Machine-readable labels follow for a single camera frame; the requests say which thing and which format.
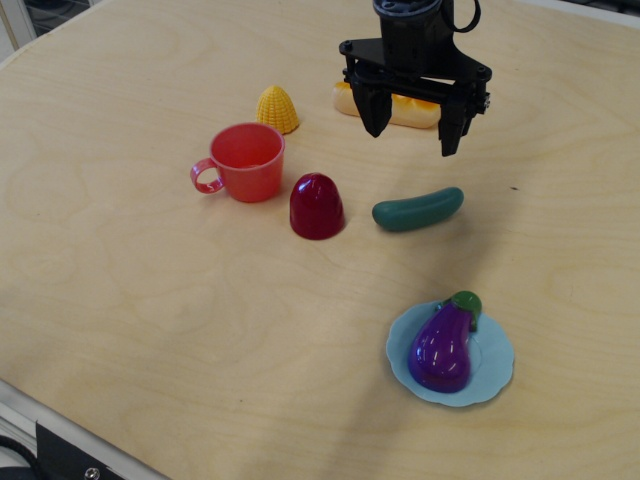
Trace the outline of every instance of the toy bread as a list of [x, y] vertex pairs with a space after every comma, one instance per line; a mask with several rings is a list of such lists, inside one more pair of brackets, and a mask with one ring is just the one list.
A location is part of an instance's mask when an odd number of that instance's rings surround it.
[[[333, 106], [339, 112], [347, 115], [360, 116], [358, 108], [353, 100], [351, 85], [347, 82], [338, 82], [333, 87]], [[440, 105], [424, 100], [391, 95], [391, 120], [390, 123], [405, 127], [429, 128], [440, 120]]]

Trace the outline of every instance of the pink plastic cup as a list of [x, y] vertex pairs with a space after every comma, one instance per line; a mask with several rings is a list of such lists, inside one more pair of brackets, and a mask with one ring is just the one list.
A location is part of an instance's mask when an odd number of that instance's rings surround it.
[[[241, 202], [262, 202], [275, 196], [282, 183], [284, 137], [263, 123], [241, 123], [222, 130], [211, 141], [211, 156], [191, 168], [193, 186], [202, 193], [226, 188]], [[202, 172], [217, 168], [218, 178], [198, 181]]]

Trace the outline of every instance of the toy eggplant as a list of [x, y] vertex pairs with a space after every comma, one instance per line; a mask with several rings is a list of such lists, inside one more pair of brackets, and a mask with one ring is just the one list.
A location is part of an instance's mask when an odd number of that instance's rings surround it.
[[469, 381], [469, 333], [478, 328], [480, 298], [462, 291], [439, 305], [418, 331], [409, 351], [409, 372], [425, 388], [442, 393], [462, 390]]

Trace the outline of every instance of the toy cucumber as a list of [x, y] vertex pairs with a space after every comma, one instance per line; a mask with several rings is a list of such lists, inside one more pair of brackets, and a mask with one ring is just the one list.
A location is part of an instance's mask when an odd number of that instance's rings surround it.
[[385, 230], [406, 232], [449, 218], [463, 201], [462, 190], [449, 187], [420, 197], [380, 202], [371, 213], [375, 222]]

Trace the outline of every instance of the light blue plastic plate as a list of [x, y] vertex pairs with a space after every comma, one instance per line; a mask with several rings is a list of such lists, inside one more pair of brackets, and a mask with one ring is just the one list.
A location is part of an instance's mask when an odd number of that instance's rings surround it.
[[478, 319], [478, 331], [469, 336], [471, 377], [459, 392], [440, 393], [416, 382], [409, 373], [408, 358], [413, 339], [440, 302], [415, 305], [400, 315], [389, 331], [387, 357], [396, 378], [423, 400], [449, 407], [466, 407], [495, 397], [513, 374], [513, 346], [502, 327], [484, 313]]

